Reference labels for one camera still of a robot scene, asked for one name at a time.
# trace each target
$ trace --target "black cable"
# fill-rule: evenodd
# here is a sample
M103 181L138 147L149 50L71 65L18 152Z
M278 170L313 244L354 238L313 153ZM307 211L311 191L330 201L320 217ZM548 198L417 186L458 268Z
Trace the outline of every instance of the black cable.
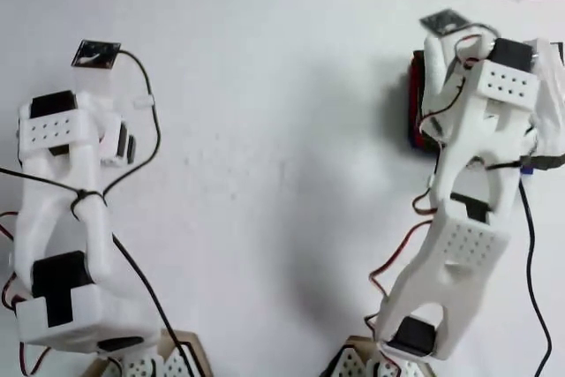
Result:
M43 178L43 177L32 176L31 174L25 174L23 172L12 171L12 170L8 170L6 168L0 167L0 173L7 174L8 176L25 178L25 179L33 180L33 181L39 181L40 183L45 183L47 185L55 185L57 187L61 187L62 189L70 190L71 192L75 192L77 194L79 194L79 192L80 192L80 189L77 189L75 187L70 187L69 185L64 185L62 183L58 183L57 181L48 180L47 178Z
M541 324L541 328L544 330L544 334L546 335L547 340L547 349L546 354L541 359L539 363L538 370L535 373L535 377L539 377L541 372L546 365L549 356L551 355L551 351L553 348L551 336L549 335L549 330L547 329L546 322L541 315L541 311L538 307L538 301L533 294L533 285L531 283L531 261L533 259L533 250L536 244L536 232L533 227L533 219L531 218L531 211L530 211L530 204L528 203L528 198L526 196L526 191L524 190L524 185L522 184L522 180L520 180L520 184L518 185L518 189L520 191L520 197L522 198L522 203L524 204L524 212L526 215L526 221L528 222L528 231L530 232L530 247L528 249L528 260L526 261L526 282L528 283L528 293L530 294L531 305L533 306L536 315L538 316L539 324Z
M143 78L145 79L145 83L147 85L147 94L149 94L149 96L153 98L153 105L151 106L151 112L153 114L155 132L157 133L157 141L155 142L153 153L144 162L140 163L139 165L133 167L131 170L122 174L120 177L116 178L104 189L104 191L102 192L102 196L104 198L108 195L109 191L112 190L118 183L122 182L126 177L129 177L135 171L140 170L141 168L145 167L148 163L153 161L153 159L157 156L157 153L159 152L159 147L161 146L161 127L159 126L159 119L157 118L157 108L155 107L155 99L153 96L153 90L151 89L151 81L149 80L149 75L147 74L147 71L143 66L143 64L141 63L141 61L135 55L133 55L133 53L130 53L127 50L119 50L118 53L121 53L133 59L133 61L135 61L135 63L138 65L138 67L141 69L141 72L143 73Z
M503 163L495 163L493 165L488 165L485 167L485 170L492 171L492 170L499 170L500 168L521 168L522 163L520 161L511 161L511 162L503 162Z
M170 325L169 319L167 318L167 315L162 309L161 302L159 301L159 298L155 294L153 287L151 287L151 283L147 280L147 278L143 274L143 271L141 271L141 268L139 268L138 264L135 262L132 256L127 252L124 245L122 245L122 243L118 240L116 235L113 233L112 233L112 239L114 240L114 245L116 245L117 249L123 254L125 259L129 262L130 266L132 266L133 271L135 271L135 273L139 276L139 278L143 282L143 285L145 285L147 291L149 292L149 296L151 297L151 299L153 299L153 302L157 307L157 311L159 312L159 315L161 315L162 322L165 324L165 328L167 329L167 332L169 332L170 338L175 344L175 347L178 349L178 353L180 354L180 356L183 357L183 361L185 362L186 369L188 370L189 375L191 377L194 377L191 364L190 362L188 362L188 357L186 357L186 352L183 349L181 343L178 341L177 335L175 334L175 330L173 330L173 327Z
M91 190L91 191L86 191L86 190L79 190L79 192L77 193L77 199L75 199L72 203L71 203L71 214L72 216L74 216L77 221L80 221L79 218L77 217L77 215L74 213L74 208L77 207L77 205L83 201L84 199L86 199L88 196L98 196L100 197L100 199L102 199L102 202L104 202L104 205L106 205L106 207L108 206L108 203L106 203L106 200L104 199L104 196L97 191Z
M118 183L120 183L125 178L129 177L131 174L140 170L141 168L145 167L148 163L153 161L153 159L157 156L157 153L159 152L159 147L161 146L161 128L159 126L159 120L157 118L157 108L155 107L153 90L151 88L151 81L149 80L149 75L147 74L147 71L146 71L145 67L143 66L143 64L141 63L141 61L135 55L133 55L133 53L131 53L127 50L119 50L118 53L124 54L124 55L130 57L131 59L133 59L133 61L138 65L138 67L141 69L141 72L143 73L143 77L144 77L146 85L147 85L147 94L153 98L153 105L151 106L151 111L153 113L153 121L154 121L154 126L155 126L155 132L157 134L157 141L155 142L155 147L154 147L153 153L144 162L133 167L131 170L125 172L123 175L121 175L120 177L115 179L112 183L110 183L103 190L103 192L102 192L102 199L103 200L105 199L108 192L110 190L112 190L112 188L115 187ZM177 335L175 334L175 330L170 325L169 319L167 318L167 315L165 314L165 312L162 309L161 302L159 301L159 298L155 294L153 287L151 287L151 283L147 280L147 278L143 274L143 271L141 271L141 268L139 268L138 264L135 262L133 257L127 252L124 245L122 245L122 243L119 241L119 239L116 237L115 234L112 234L112 239L114 241L114 245L116 245L116 247L120 251L120 253L123 254L125 259L129 262L130 266L133 268L133 271L135 271L135 273L139 276L139 279L145 285L147 291L149 292L149 296L153 300L155 307L157 308L157 311L159 312L159 315L161 316L162 322L165 324L165 328L167 329L167 332L169 333L170 338L172 339L173 343L175 344L175 348L179 350L179 354L183 358L183 361L185 362L186 370L188 371L188 373L191 377L194 377L194 373L192 372L192 367L191 367L190 362L188 361L188 357L186 357L186 353L183 350L181 343L178 341ZM199 366L198 360L197 360L196 356L194 355L193 350L192 350L192 346L190 344L189 344L189 350L190 350L191 354L194 356L194 360L197 361L197 366Z

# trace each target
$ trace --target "wooden base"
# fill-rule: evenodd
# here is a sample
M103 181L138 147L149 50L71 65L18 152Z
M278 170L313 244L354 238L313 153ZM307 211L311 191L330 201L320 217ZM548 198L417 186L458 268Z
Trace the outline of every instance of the wooden base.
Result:
M179 342L188 342L194 348L194 352L198 357L198 361L204 370L203 377L213 377L212 368L210 368L210 364L206 358L206 353L200 344L200 340L195 333L190 333L187 331L175 331ZM175 348L175 344L173 343L172 339L169 337L169 333L165 330L162 331L161 340L157 345L157 351L159 355L161 355L165 361L169 357L169 355L173 352ZM81 375L81 377L100 377L106 367L109 365L109 361L104 361L102 359L96 359L90 367Z
M343 345L352 345L364 364L371 358L375 348L375 342L370 337L349 336ZM425 377L436 377L432 368L426 363L418 363L418 367Z

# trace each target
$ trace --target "red wire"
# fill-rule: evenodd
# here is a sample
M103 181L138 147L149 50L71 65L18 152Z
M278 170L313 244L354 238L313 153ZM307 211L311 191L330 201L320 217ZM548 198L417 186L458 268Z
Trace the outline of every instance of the red wire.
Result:
M10 278L2 288L2 305L4 305L4 308L9 309L10 311L14 311L14 306L16 304L13 302L13 300L11 302L8 302L6 295L8 293L8 289L10 289L10 286L15 279L16 273L11 273Z
M396 367L396 370L398 370L398 374L396 375L396 377L400 377L403 373L403 369L396 363L396 361L394 361L391 357L388 357L387 355L385 355L385 353L383 351L380 351L380 354L382 355L382 357L384 357L388 362L391 362L393 366Z
M0 218L2 218L3 216L7 216L7 215L18 215L18 213L14 212L14 211L3 212L2 214L0 214ZM0 231L6 237L8 237L11 241L13 241L14 236L2 224L0 224ZM8 298L7 298L8 290L10 289L11 284L14 282L14 280L16 280L16 278L17 278L16 273L11 273L10 278L8 279L8 281L5 283L4 287L2 288L2 305L6 309L9 309L10 311L13 311L14 313L16 313L16 304L19 303L19 302L23 302L25 300L20 295L14 295L13 298L11 299L11 301L8 302ZM26 377L28 377L30 375L35 375L40 370L41 365L43 364L43 361L45 360L45 357L47 357L47 354L50 351L51 351L51 348L45 348L43 350L43 352L41 353L41 355L37 358L37 361L35 362L35 365L32 368L31 373L28 373L27 367L26 367L26 346L22 342L20 342L19 343L19 369L20 369L22 375L24 375Z
M414 198L414 200L412 201L412 208L414 209L414 212L416 212L416 214L418 214L418 215L431 215L431 214L435 214L436 212L438 212L437 207L430 207L429 209L420 209L418 207L418 202L420 202L424 197L426 197L429 192L430 192L430 189L428 188L425 192L423 192L422 194L420 194L419 196Z
M45 357L47 356L47 354L51 351L51 348L45 348L43 350L43 352L41 353L41 355L37 358L37 361L35 362L34 367L32 368L31 373L27 372L27 367L26 367L26 346L20 342L19 343L19 370L21 371L22 375L28 377L30 375L35 375L39 369L41 368L41 365L43 364L43 361L45 360Z
M408 244L410 238L412 237L412 234L414 234L414 232L419 229L420 227L424 226L424 225L428 225L431 224L432 220L427 220L427 221L423 221L423 222L419 222L418 224L416 224L414 227L412 227L410 230L408 230L408 233L406 233L406 236L404 236L403 241L401 242L401 244L396 248L395 252L390 256L390 258L388 258L388 260L382 264L380 267L378 267L377 269L375 269L371 274L369 274L369 281L375 285L377 285L377 287L379 287L381 289L381 291L383 291L386 294L386 291L384 291L384 289L382 288L382 286L380 285L380 283L376 280L376 276L380 275L382 273L384 273L387 269L390 268L390 266L396 261L396 259L398 258L398 256L400 255L400 253L404 250L404 247L406 247L406 245Z

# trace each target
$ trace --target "white table surface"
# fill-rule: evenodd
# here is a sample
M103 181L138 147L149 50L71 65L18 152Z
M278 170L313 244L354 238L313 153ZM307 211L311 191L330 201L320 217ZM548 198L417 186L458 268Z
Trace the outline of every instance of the white table surface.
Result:
M73 88L79 41L122 42L148 69L163 133L155 162L110 197L122 240L216 375L317 375L348 335L367 334L362 316L380 303L367 273L418 221L410 201L432 162L405 138L406 70L426 35L418 19L445 7L508 38L565 39L565 0L0 0L0 164L17 167L18 105ZM127 58L112 79L140 158L152 123L127 105L143 81ZM565 366L564 172L527 182L554 339L546 376ZM18 208L20 186L0 177L2 210ZM439 376L533 375L545 351L519 200L510 225L482 311ZM0 240L2 275L9 248ZM19 375L13 317L0 326L3 375ZM88 361L56 353L42 375Z

